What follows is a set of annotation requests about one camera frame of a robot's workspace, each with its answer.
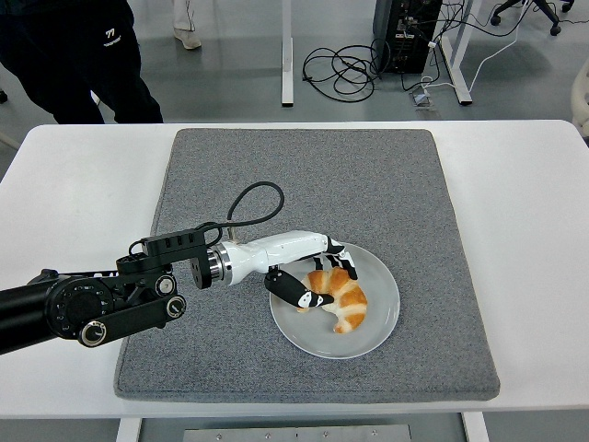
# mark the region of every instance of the croissant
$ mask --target croissant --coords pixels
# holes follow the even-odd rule
[[[315,270],[303,279],[302,283],[309,290],[317,294],[332,295],[335,301],[322,306],[324,310],[335,314],[338,323],[333,330],[336,333],[347,333],[358,328],[366,317],[368,301],[364,292],[348,275],[348,271],[341,267],[331,270]]]

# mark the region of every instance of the white robotic hand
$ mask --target white robotic hand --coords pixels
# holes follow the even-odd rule
[[[323,257],[332,266],[342,267],[352,279],[357,279],[352,256],[339,242],[326,235],[295,230],[247,244],[225,241],[211,247],[215,272],[227,285],[234,285],[251,272],[264,273],[266,288],[276,296],[297,307],[317,307],[333,302],[327,294],[316,294],[289,273],[281,264],[313,258],[316,269],[323,269]]]

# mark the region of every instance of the black pants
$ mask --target black pants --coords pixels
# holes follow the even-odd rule
[[[104,123],[90,90],[116,122],[162,122],[140,77],[141,57],[126,0],[26,16],[0,16],[0,63],[29,98],[61,124]]]

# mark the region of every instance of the gray mat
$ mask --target gray mat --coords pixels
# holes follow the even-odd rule
[[[488,400],[499,392],[435,143],[421,130],[180,131],[154,233],[221,222],[257,180],[279,184],[284,209],[239,229],[242,242],[310,230],[370,250],[397,280],[397,327],[373,352],[328,360],[275,325],[263,276],[198,290],[175,264],[188,311],[164,330],[127,339],[115,377],[128,399],[200,402]],[[257,189],[234,219],[268,214]]]

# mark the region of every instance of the white plate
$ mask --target white plate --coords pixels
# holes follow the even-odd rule
[[[349,333],[337,334],[338,321],[323,308],[299,313],[296,307],[270,294],[270,308],[280,331],[291,343],[315,356],[328,359],[350,359],[374,350],[393,332],[400,309],[397,282],[388,268],[372,253],[352,244],[342,243],[352,255],[358,284],[366,295],[368,308],[360,326]],[[326,259],[325,269],[330,267]],[[281,266],[298,280],[315,270],[312,259]]]

